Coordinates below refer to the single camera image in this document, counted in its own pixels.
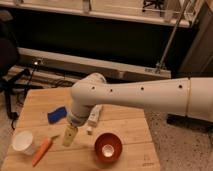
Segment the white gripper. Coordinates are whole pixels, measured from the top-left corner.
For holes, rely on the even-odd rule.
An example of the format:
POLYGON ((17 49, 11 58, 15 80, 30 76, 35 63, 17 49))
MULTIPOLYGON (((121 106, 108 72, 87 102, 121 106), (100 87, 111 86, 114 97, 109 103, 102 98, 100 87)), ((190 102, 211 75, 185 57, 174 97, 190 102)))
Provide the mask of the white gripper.
POLYGON ((78 128, 83 126, 88 117, 87 116, 76 116, 72 113, 69 113, 67 115, 67 121, 72 124, 68 125, 65 129, 64 138, 63 138, 63 145, 65 147, 69 147, 71 143, 73 142, 75 136, 77 135, 78 128))

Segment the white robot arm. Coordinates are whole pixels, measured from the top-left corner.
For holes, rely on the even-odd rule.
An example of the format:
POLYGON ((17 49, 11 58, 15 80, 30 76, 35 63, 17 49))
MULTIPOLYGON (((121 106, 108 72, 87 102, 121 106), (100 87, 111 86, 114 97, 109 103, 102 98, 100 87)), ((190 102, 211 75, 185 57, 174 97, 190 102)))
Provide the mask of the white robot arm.
POLYGON ((92 73, 71 86, 67 116, 74 127, 83 126, 99 104, 150 109, 213 122, 213 78, 192 77, 109 84, 92 73))

